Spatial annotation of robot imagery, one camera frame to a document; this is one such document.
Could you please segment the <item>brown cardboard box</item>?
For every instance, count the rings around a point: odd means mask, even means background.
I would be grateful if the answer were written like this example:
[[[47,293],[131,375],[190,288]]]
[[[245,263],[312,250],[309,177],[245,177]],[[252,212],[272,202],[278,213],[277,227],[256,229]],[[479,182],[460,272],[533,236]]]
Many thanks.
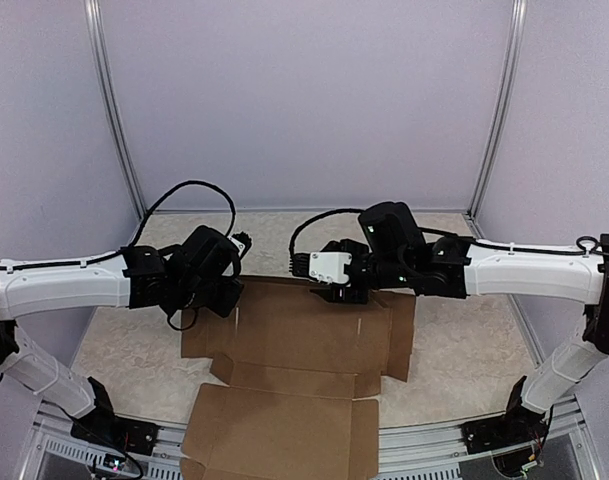
[[[181,354],[210,361],[181,447],[186,479],[372,479],[384,378],[406,381],[416,301],[332,304],[248,277],[231,314],[182,315]]]

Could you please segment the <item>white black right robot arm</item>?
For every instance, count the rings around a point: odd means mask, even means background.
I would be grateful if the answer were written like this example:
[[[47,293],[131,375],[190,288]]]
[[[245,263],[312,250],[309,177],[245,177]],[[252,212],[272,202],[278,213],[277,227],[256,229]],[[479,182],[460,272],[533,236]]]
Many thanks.
[[[403,202],[357,210],[364,242],[331,241],[320,251],[289,252],[296,277],[320,283],[331,303],[364,304],[375,290],[409,288],[417,296],[465,299],[493,294],[576,301],[583,320],[536,372],[513,388],[495,426],[519,442],[558,398],[609,357],[609,234],[572,246],[525,246],[476,240],[417,225]]]

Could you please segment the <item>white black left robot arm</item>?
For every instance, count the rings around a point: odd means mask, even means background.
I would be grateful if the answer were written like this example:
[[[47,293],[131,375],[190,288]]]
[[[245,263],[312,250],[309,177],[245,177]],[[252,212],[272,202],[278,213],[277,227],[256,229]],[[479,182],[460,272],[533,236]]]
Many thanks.
[[[228,316],[243,285],[241,261],[248,234],[224,235],[199,226],[180,245],[127,246],[115,252],[45,263],[0,259],[0,375],[56,404],[105,445],[117,443],[124,424],[105,387],[84,378],[38,346],[19,318],[87,307],[159,308],[167,318],[202,308]]]

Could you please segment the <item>small circuit board with LEDs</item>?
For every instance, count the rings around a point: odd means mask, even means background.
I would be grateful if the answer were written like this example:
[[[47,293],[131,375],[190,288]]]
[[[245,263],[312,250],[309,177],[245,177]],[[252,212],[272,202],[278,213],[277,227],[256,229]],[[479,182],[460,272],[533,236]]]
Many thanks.
[[[127,464],[125,457],[107,454],[102,460],[102,467],[113,472],[121,472]]]

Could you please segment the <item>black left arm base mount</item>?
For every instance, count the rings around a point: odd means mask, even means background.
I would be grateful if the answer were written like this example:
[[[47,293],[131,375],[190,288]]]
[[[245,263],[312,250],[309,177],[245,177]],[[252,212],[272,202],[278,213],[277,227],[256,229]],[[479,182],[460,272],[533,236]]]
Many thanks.
[[[160,426],[155,423],[117,417],[109,426],[91,426],[74,422],[71,435],[114,450],[150,456],[159,430]]]

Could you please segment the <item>aluminium front rail frame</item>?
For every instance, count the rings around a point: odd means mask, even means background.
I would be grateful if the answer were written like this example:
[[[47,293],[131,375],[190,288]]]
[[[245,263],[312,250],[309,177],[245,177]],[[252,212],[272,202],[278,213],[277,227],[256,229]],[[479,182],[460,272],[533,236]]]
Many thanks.
[[[186,426],[163,422],[150,456],[137,455],[121,472],[102,467],[114,451],[71,436],[71,422],[56,407],[40,405],[14,474],[17,479],[179,479],[180,444]],[[459,420],[383,428],[379,433],[381,479],[498,479],[496,452],[468,454]],[[566,397],[554,417],[530,479],[601,479],[602,468],[577,400]]]

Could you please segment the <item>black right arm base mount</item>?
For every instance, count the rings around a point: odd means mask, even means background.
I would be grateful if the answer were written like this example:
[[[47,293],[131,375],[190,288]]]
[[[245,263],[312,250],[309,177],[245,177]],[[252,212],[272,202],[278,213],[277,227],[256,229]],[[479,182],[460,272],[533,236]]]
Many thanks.
[[[505,412],[461,425],[468,454],[505,448],[533,440],[543,440],[549,423],[545,413],[527,409],[522,390],[527,377],[523,376],[512,388]]]

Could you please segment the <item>left aluminium frame post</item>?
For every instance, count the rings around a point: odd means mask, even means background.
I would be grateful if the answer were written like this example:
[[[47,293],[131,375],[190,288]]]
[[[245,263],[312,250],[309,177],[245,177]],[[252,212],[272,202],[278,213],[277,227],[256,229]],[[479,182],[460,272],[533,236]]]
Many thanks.
[[[83,4],[100,94],[116,151],[118,165],[135,214],[138,219],[142,219],[146,211],[146,202],[130,155],[118,105],[103,28],[101,2],[98,0],[85,0]]]

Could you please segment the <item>aluminium frame post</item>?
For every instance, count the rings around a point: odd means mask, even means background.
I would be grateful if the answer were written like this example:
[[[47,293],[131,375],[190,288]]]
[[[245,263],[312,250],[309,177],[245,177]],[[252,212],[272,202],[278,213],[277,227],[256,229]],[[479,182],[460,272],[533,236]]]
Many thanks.
[[[508,39],[490,131],[485,143],[482,163],[473,190],[473,195],[467,209],[467,217],[473,224],[477,222],[480,215],[490,185],[493,169],[497,161],[502,134],[510,108],[515,76],[519,65],[527,7],[527,0],[514,0],[512,2]]]
[[[146,202],[130,155],[118,105],[103,28],[101,2],[98,0],[85,0],[83,4],[100,94],[116,151],[118,165],[135,214],[138,219],[142,219],[146,211]]]

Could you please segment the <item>right aluminium frame post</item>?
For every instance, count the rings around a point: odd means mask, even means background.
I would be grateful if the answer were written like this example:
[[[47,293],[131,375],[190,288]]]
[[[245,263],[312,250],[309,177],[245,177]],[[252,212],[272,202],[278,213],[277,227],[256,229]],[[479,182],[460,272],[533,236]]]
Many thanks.
[[[502,134],[510,108],[515,76],[519,65],[527,7],[527,0],[514,0],[512,2],[508,39],[490,131],[485,143],[482,163],[473,190],[473,195],[467,209],[467,217],[473,224],[477,222],[480,215],[490,185],[493,169],[497,161]]]

